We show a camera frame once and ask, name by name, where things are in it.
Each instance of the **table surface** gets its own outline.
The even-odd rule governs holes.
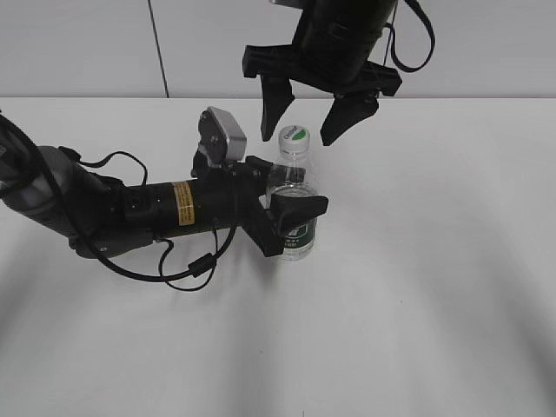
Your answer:
[[[231,111],[248,155],[258,100],[2,98],[37,144],[127,150],[189,178],[198,116]],[[556,100],[384,100],[330,148],[314,251],[265,259],[243,231],[202,292],[128,280],[0,207],[0,414],[554,416]],[[140,182],[133,162],[102,171]],[[176,240],[167,270],[212,250]],[[117,258],[155,273],[162,245]]]

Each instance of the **cable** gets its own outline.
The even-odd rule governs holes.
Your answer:
[[[396,3],[394,5],[394,13],[392,14],[392,21],[390,22],[390,24],[392,26],[394,26],[394,22],[396,21],[396,15],[398,14],[398,4],[400,2],[398,0],[396,0]],[[392,42],[392,31],[390,30],[390,33],[388,34],[388,42],[386,44],[386,50],[384,51],[384,62],[382,63],[382,66],[385,67],[386,66],[386,62],[388,60],[388,52],[390,51],[390,43]]]
[[[145,187],[147,185],[147,180],[149,179],[149,170],[147,169],[147,166],[144,163],[142,163],[139,160],[139,158],[137,158],[136,156],[133,156],[130,153],[125,152],[123,150],[118,150],[117,152],[112,152],[111,154],[109,154],[108,156],[106,156],[105,158],[103,158],[99,162],[83,162],[83,161],[77,161],[77,162],[80,165],[83,165],[84,167],[98,169],[98,168],[102,168],[104,165],[106,165],[108,162],[110,162],[110,159],[112,159],[116,155],[127,156],[128,158],[133,159],[135,162],[137,162],[139,165],[142,166],[143,174],[142,174],[141,186]]]
[[[434,48],[436,46],[436,35],[434,34],[433,24],[429,20],[427,13],[425,13],[425,11],[421,8],[419,2],[417,0],[405,0],[405,2],[425,25],[425,29],[427,30],[427,34],[431,40],[431,49],[428,52],[428,56],[425,62],[419,67],[408,67],[398,58],[398,55],[396,53],[396,31],[394,26],[391,23],[385,24],[385,27],[390,29],[390,34],[392,35],[392,46],[390,48],[392,61],[394,61],[394,63],[400,70],[411,73],[423,69],[430,62],[431,58],[433,57]]]
[[[218,252],[218,234],[216,233],[216,228],[212,229],[212,233],[215,237],[215,252]],[[166,250],[164,251],[164,253],[162,254],[160,261],[158,262],[158,274],[160,276],[164,276],[164,261],[166,261],[166,258],[168,257],[168,255],[170,254],[170,252],[174,249],[174,243],[170,240],[170,239],[160,239],[159,242],[166,242],[168,243],[168,247],[166,248]],[[186,292],[186,293],[194,293],[196,291],[200,291],[203,288],[207,287],[208,284],[210,283],[210,281],[212,280],[212,277],[214,276],[216,271],[216,264],[214,265],[214,267],[212,267],[212,269],[210,270],[210,274],[208,275],[207,280],[201,284],[198,287],[193,287],[193,288],[181,288],[181,287],[177,287],[175,285],[173,285],[172,283],[166,281],[166,285],[168,285],[170,288],[175,289],[176,291],[182,291],[182,292]]]
[[[156,30],[155,13],[153,12],[153,5],[151,3],[151,0],[147,0],[147,3],[149,4],[150,23],[153,27],[153,34],[155,35],[156,53],[158,54],[158,62],[160,64],[160,71],[162,72],[164,92],[166,93],[166,98],[170,98],[168,81],[166,80],[166,71],[164,70],[164,62],[162,61],[162,52],[160,51],[160,43],[158,42],[158,30]]]

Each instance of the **plastic bottle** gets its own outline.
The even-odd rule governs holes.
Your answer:
[[[270,170],[267,206],[273,194],[287,197],[317,195],[316,175],[309,154],[310,134],[302,126],[288,126],[279,135],[280,157]],[[296,261],[307,256],[314,245],[316,219],[288,234],[282,259]]]

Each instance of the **green label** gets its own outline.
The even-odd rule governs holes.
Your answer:
[[[307,246],[314,239],[316,220],[304,224],[300,228],[295,228],[286,236],[286,249],[300,249]]]

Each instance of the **robotic arm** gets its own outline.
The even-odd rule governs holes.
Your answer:
[[[392,31],[391,54],[398,68],[415,72],[428,63],[434,32],[417,0],[405,2],[427,28],[430,54],[418,68],[407,67],[396,56],[394,26],[387,23],[396,1],[272,0],[303,12],[291,44],[245,50],[244,76],[261,76],[264,141],[273,135],[294,100],[290,80],[334,94],[334,105],[321,130],[325,145],[374,115],[379,94],[393,96],[401,85],[396,69],[367,61],[385,27]],[[270,207],[261,205],[259,197],[266,192],[272,163],[255,156],[242,162],[247,138],[228,112],[209,107],[201,114],[199,133],[193,179],[148,184],[146,167],[130,154],[115,152],[100,162],[86,163],[73,149],[37,147],[0,115],[0,199],[10,209],[68,238],[78,255],[96,258],[128,278],[167,283],[210,269],[214,272],[237,227],[247,232],[265,256],[275,256],[283,252],[291,230],[326,213],[324,196],[274,195]],[[117,154],[143,166],[141,185],[127,187],[117,178],[84,168],[100,168]],[[180,274],[163,275],[162,261],[160,275],[142,275],[110,260],[152,242],[222,228],[229,229],[222,246]]]
[[[401,86],[396,69],[367,59],[386,27],[392,31],[391,55],[396,66],[416,72],[430,61],[436,39],[433,26],[417,0],[405,0],[423,22],[431,39],[426,61],[416,68],[396,54],[395,30],[387,23],[398,0],[271,0],[303,10],[290,45],[248,46],[243,75],[261,76],[262,139],[268,141],[295,99],[290,80],[334,95],[334,105],[321,129],[324,145],[331,145],[346,130],[373,116],[378,96],[394,96]]]
[[[278,195],[269,208],[261,205],[272,163],[255,156],[241,162],[247,138],[228,112],[209,107],[201,115],[199,132],[195,179],[147,184],[145,170],[141,185],[126,187],[117,178],[83,168],[103,166],[117,153],[99,163],[81,162],[73,149],[37,147],[0,116],[0,198],[10,209],[67,237],[78,255],[96,258],[118,274],[141,281],[183,276],[130,273],[108,258],[162,239],[229,228],[219,251],[189,264],[185,276],[198,276],[215,266],[236,227],[242,227],[265,256],[275,256],[283,252],[284,237],[291,230],[326,213],[324,196]]]

